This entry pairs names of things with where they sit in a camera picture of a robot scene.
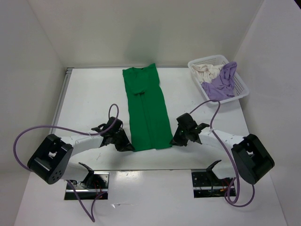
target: white laundry basket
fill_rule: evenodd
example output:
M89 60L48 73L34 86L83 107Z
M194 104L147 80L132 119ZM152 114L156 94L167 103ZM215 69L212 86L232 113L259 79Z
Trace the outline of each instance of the white laundry basket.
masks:
M204 91L203 87L201 86L201 83L197 79L197 75L195 71L192 69L192 65L225 65L229 63L229 61L222 55L215 55L215 56L207 56L204 58L192 60L188 63L188 67L190 69L192 78L194 82L197 84L197 86L200 88L200 90L203 92L207 100L210 100L207 93ZM234 95L235 97L231 97L226 100L220 101L221 104L237 100L240 98L243 98L247 95L249 95L250 91L246 84L243 82L243 80L240 78L237 72L234 74L234 81L235 81L235 87L234 87Z

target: white table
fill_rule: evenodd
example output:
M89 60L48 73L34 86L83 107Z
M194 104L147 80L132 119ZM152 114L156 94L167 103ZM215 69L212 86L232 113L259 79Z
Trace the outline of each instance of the white table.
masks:
M130 135L121 71L120 68L73 69L66 80L55 122L60 126L89 130L106 122L109 106L116 103L120 108L119 118ZM175 132L176 117L189 112L204 98L192 82L188 69L159 68L158 72L172 132ZM214 108L204 106L193 117L198 123L209 123L213 112ZM248 134L238 101L222 105L214 127L233 134ZM68 133L56 131L56 134ZM206 168L217 159L227 161L222 151L193 143L183 148L137 153L119 153L113 145L90 150L76 155L72 161L84 162L96 170L149 171L111 172L109 198L95 204L95 224L77 201L63 200L65 182L60 180L49 186L32 173L15 226L286 225L269 174L256 184L255 199L248 207L233 208L223 198L194 199L188 169ZM251 186L242 181L239 204L248 201L251 193ZM89 209L91 201L84 201L84 204Z
M130 139L127 95L122 76L123 68L73 69L58 112L57 125L88 131L108 120L112 103L119 106L119 118ZM176 118L190 112L205 101L191 79L188 68L159 68L160 87L172 133L176 131ZM200 107L193 113L198 124L211 120L216 106ZM233 101L222 105L214 120L214 127L235 135L248 135L246 122L239 104ZM71 134L57 130L59 136ZM187 147L172 147L163 150L141 152L118 152L114 145L91 149L75 155L72 162L84 162L95 170L176 170L204 169L217 159L229 161L222 150L189 142Z

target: folded green shirt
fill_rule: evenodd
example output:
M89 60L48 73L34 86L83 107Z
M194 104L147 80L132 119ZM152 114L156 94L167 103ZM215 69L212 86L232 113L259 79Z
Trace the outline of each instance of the folded green shirt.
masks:
M173 135L155 64L123 70L135 151L171 147Z

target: purple cable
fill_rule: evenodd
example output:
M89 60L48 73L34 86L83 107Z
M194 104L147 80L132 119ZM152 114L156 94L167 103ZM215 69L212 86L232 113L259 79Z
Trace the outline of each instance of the purple cable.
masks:
M117 104L112 104L109 108L109 116L110 116L110 112L111 112L111 108L113 106L116 106L117 108L117 114L116 114L116 117L115 117L115 120L114 122L107 128L105 129L104 131L100 132L100 133L84 133L84 132L80 132L80 131L77 131L77 130L73 130L73 129L69 129L69 128L65 128L65 127L60 127L60 126L52 126L52 125L40 125L40 126L33 126L33 127L30 127L26 130L24 130L23 132L21 132L15 139L14 141L14 145L13 145L13 153L14 153L14 157L16 159L16 161L26 170L28 171L31 171L27 166L25 166L23 163L21 163L20 159L18 158L17 156L17 153L16 153L16 145L17 145L17 142L19 140L19 138L24 134L24 133L27 133L28 131L30 130L33 130L33 129L39 129L39 128L54 128L54 129L62 129L62 130L66 130L66 131L70 131L70 132L73 132L73 133L78 133L78 134L81 134L81 135L86 135L86 136L97 136L97 135L102 135L104 133L106 133L107 131L109 131L115 124L115 122L117 121L117 118L118 118L118 115L119 115L119 108L117 106Z
M212 116L212 119L210 121L210 129L212 131L212 133L214 134L214 136L216 137L216 139L221 143L222 147L224 148L224 150L226 151L232 165L233 165L233 168L234 168L234 171L235 171L235 175L236 175L236 178L237 178L237 194L236 194L236 197L235 199L232 201L230 199L230 189L227 190L227 192L225 193L225 200L227 201L227 203L229 203L231 206L234 206L234 207L245 207L247 205L249 205L254 197L255 197L255 187L254 185L252 185L252 188L253 188L253 194L252 194L252 197L250 199L250 201L248 201L246 204L244 205L235 205L235 203L238 201L239 199L239 194L240 194L240 181L239 181L239 173L238 173L238 169L235 165L235 162L230 154L230 152L228 151L227 147L225 146L225 144L222 142L222 140L219 138L219 136L216 134L216 132L213 130L213 127L212 127L212 124L213 124L213 120L215 119L220 107L221 107L221 103L218 101L218 100L207 100L203 103L201 103L200 105L198 105L196 108L194 108L189 114L193 113L195 110L197 110L199 107L201 107L203 104L205 103L208 103L208 102L218 102L218 107L214 113L214 115ZM233 180L230 182L229 186L231 188L231 186L234 184L234 181L236 180L236 178L233 178Z
M82 206L82 208L84 209L84 211L86 212L86 214L90 217L90 219L95 222L95 218L94 218L94 215L93 215L93 206L94 206L94 203L97 199L99 199L100 196L102 196L104 193L106 192L102 192L101 194L99 194L98 196L96 196L96 198L93 200L92 202L92 205L91 205L91 214L88 212L88 210L86 209L86 207L84 206L83 202L80 200L80 197L79 197L79 194L77 194L73 184L69 181L69 180L66 180L67 183L69 184L69 186L72 188L72 190L74 191L74 194L77 198L77 200L79 201L80 205Z
M21 161L20 159L18 158L18 155L16 153L16 145L17 145L17 142L19 140L19 138L26 132L30 131L30 130L33 130L33 129L39 129L39 128L54 128L54 129L62 129L62 130L66 130L66 131L70 131L70 132L73 132L73 133L78 133L78 134L81 134L81 135L86 135L86 136L98 136L98 135L102 135L104 133L106 133L107 131L109 131L113 126L114 124L116 123L117 121L117 118L118 118L118 115L119 115L119 108L117 106L117 104L112 104L109 108L109 118L110 118L110 112L111 112L111 109L113 106L116 106L117 108L117 113L116 113L116 117L115 117L115 120L114 122L107 128L105 129L104 131L100 132L100 133L84 133L84 132L80 132L80 131L77 131L77 130L73 130L73 129L69 129L69 128L65 128L65 127L60 127L60 126L52 126L52 125L41 125L41 126L34 126L34 127L30 127L26 130L24 130L23 132L21 132L15 139L14 141L14 145L13 145L13 153L14 153L14 157L16 159L16 161L20 164L20 166L22 166L24 169L28 170L28 171L31 171L27 166L25 166ZM82 203L82 201L80 200L80 197L79 195L77 194L75 188L73 187L72 183L67 180L67 183L71 186L71 188L73 189L74 191L74 194L76 196L76 198L78 199L80 205L82 206L82 208L84 209L84 211L87 213L87 215L90 217L90 219L95 222L95 219L94 219L94 216L93 216L93 206L94 206L94 203L95 201L103 194L99 194L92 202L92 206L91 206L91 214L89 214L88 210L85 208L84 204Z

